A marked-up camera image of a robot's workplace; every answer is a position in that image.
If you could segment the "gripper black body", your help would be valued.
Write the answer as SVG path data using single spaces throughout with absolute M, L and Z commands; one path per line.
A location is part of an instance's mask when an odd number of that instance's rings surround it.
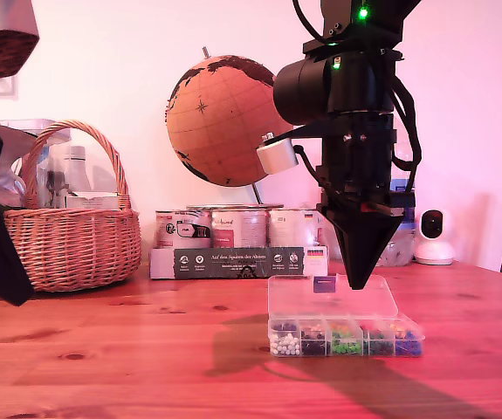
M 412 191 L 391 190 L 392 152 L 396 143 L 391 113 L 348 113 L 318 125 L 323 181 L 322 212 L 378 211 L 397 216 L 416 204 Z

